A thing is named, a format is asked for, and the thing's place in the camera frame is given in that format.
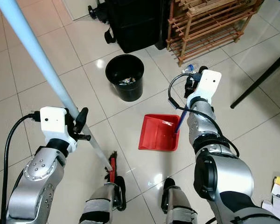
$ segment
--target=black table leg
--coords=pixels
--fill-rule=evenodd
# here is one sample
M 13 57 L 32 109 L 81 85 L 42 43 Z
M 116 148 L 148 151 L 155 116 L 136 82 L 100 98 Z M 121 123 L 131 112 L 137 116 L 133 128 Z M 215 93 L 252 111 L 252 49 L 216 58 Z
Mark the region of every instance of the black table leg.
M 280 67 L 280 57 L 275 61 L 274 64 L 268 70 L 263 73 L 259 79 L 257 79 L 233 104 L 231 108 L 234 109 L 243 99 L 245 99 L 253 90 L 255 90 L 263 81 L 265 81 L 277 68 Z

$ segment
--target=black bag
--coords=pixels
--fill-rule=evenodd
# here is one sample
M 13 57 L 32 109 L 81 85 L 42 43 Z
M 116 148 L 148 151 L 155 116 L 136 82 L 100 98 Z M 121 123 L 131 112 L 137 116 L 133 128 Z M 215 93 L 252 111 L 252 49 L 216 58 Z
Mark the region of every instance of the black bag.
M 112 28 L 105 32 L 107 43 L 117 42 L 125 53 L 146 48 L 158 42 L 160 0 L 106 0 Z

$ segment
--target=plastic bottle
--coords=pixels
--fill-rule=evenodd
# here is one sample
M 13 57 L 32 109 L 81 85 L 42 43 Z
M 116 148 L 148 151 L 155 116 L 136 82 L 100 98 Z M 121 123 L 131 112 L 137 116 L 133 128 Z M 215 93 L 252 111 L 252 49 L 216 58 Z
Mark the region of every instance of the plastic bottle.
M 194 71 L 194 69 L 197 69 L 197 68 L 198 68 L 197 63 L 191 63 L 182 70 L 182 73 L 191 73 L 192 71 Z

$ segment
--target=white pole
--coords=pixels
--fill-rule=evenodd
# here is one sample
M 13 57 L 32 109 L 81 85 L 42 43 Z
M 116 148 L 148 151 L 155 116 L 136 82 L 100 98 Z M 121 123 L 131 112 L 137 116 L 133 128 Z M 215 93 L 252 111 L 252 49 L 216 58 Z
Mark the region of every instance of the white pole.
M 71 116 L 76 119 L 79 114 L 76 105 L 74 104 L 64 85 L 60 81 L 53 66 L 51 65 L 51 62 L 40 46 L 16 0 L 0 0 L 0 9 L 9 22 L 10 26 L 14 29 L 14 32 L 17 34 L 22 44 L 32 57 L 37 67 L 42 72 L 43 76 L 46 78 L 52 89 L 58 95 L 64 106 L 69 109 Z M 87 125 L 83 127 L 82 131 L 86 135 L 91 135 L 91 140 L 89 141 L 90 144 L 93 146 L 96 154 L 102 160 L 107 169 L 109 171 L 112 170 L 109 161 L 100 149 L 97 141 L 93 137 Z

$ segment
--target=white tile floor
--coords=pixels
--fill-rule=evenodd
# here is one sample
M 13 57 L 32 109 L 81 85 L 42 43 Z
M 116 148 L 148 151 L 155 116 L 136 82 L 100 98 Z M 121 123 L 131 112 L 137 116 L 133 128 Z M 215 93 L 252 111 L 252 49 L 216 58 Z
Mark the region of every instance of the white tile floor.
M 117 44 L 105 43 L 107 25 L 89 17 L 71 21 L 62 0 L 18 2 L 78 108 L 90 109 L 87 124 L 105 155 L 113 150 L 119 153 L 118 174 L 126 180 L 128 203 L 125 212 L 114 212 L 113 223 L 164 223 L 160 201 L 162 183 L 168 176 L 173 176 L 198 211 L 199 224 L 213 217 L 208 203 L 193 188 L 195 155 L 186 123 L 181 127 L 177 151 L 138 150 L 145 114 L 181 113 L 169 105 L 166 94 L 169 81 L 181 72 L 175 57 L 154 46 L 133 52 L 145 66 L 144 90 L 137 101 L 124 102 L 105 78 L 106 64 L 123 53 Z M 279 56 L 280 2 L 266 0 L 238 43 L 191 60 L 222 73 L 213 98 L 217 121 L 251 168 L 255 182 L 252 197 L 257 205 L 269 198 L 272 179 L 280 175 L 280 69 L 236 109 L 230 109 L 230 104 Z M 180 103 L 184 101 L 183 85 L 174 86 L 173 94 Z M 46 105 L 62 106 L 0 12 L 0 199 L 7 134 L 22 115 Z M 43 144 L 39 124 L 27 120 L 20 125 L 10 148 L 9 192 L 19 171 Z M 103 184 L 104 175 L 89 144 L 80 142 L 68 157 L 49 224 L 77 223 L 85 200 Z

